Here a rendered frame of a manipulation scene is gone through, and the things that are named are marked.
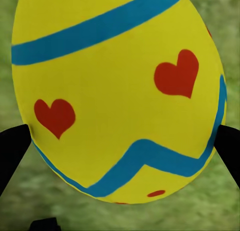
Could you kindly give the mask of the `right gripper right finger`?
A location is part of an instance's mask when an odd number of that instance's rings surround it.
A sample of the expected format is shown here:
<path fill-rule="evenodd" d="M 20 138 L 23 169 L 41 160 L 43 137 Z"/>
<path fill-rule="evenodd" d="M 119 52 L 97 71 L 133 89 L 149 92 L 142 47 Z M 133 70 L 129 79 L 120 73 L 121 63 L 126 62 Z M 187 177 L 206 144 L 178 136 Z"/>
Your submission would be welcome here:
<path fill-rule="evenodd" d="M 220 125 L 214 147 L 240 188 L 240 130 Z"/>

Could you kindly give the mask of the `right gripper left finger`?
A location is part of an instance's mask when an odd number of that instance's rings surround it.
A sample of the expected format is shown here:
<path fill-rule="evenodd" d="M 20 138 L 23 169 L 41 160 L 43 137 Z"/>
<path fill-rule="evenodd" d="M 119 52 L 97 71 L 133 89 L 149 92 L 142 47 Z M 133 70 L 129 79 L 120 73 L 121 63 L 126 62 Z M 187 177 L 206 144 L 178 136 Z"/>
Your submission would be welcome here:
<path fill-rule="evenodd" d="M 31 144 L 27 124 L 0 132 L 0 196 Z"/>

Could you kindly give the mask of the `easter egg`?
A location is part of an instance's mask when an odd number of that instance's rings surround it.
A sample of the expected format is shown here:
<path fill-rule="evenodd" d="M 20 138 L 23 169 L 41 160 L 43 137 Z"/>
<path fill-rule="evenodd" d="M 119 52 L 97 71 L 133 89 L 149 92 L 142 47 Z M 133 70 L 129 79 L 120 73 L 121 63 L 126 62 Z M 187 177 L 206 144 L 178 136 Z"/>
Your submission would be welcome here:
<path fill-rule="evenodd" d="M 216 152 L 226 79 L 190 0 L 18 0 L 14 91 L 41 157 L 95 199 L 183 189 Z"/>

